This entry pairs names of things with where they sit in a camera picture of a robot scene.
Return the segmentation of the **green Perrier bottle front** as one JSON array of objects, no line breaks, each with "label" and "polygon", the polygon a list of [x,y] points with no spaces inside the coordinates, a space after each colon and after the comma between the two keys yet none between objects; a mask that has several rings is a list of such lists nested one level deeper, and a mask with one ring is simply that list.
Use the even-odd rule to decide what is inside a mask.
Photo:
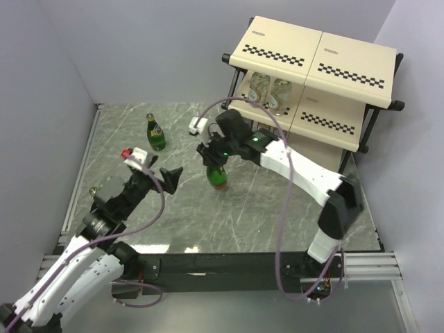
[{"label": "green Perrier bottle front", "polygon": [[215,189],[222,189],[227,185],[227,173],[222,166],[207,166],[206,176],[211,186],[213,186]]}]

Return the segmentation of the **clear glass bottle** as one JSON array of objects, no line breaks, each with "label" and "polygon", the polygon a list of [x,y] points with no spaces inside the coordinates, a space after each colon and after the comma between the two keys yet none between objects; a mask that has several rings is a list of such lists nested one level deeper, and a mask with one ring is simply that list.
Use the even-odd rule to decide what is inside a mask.
[{"label": "clear glass bottle", "polygon": [[273,82],[268,102],[269,110],[275,116],[283,115],[287,110],[287,103],[291,96],[292,83],[276,78]]},{"label": "clear glass bottle", "polygon": [[250,78],[248,99],[264,105],[270,86],[271,77],[266,74],[254,72]]}]

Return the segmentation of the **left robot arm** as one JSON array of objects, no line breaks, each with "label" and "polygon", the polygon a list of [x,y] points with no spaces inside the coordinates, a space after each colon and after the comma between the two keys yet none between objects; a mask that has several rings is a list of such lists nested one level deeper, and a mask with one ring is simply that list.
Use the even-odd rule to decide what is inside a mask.
[{"label": "left robot arm", "polygon": [[161,169],[162,179],[157,179],[132,169],[127,181],[111,177],[92,188],[91,210],[61,256],[27,294],[1,305],[5,330],[61,332],[105,285],[134,277],[139,254],[116,239],[147,193],[174,194],[182,172],[181,167]]}]

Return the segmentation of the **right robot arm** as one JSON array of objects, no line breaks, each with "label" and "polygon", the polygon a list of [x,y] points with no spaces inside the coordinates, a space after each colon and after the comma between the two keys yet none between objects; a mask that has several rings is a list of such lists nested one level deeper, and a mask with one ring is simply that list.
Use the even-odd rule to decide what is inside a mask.
[{"label": "right robot arm", "polygon": [[328,257],[364,210],[359,182],[318,165],[264,128],[252,130],[234,109],[221,113],[216,124],[218,132],[210,131],[206,118],[194,117],[189,124],[190,134],[200,137],[196,150],[205,166],[220,168],[228,157],[239,156],[290,180],[321,206],[318,232],[304,261],[308,274],[321,276],[329,268]]}]

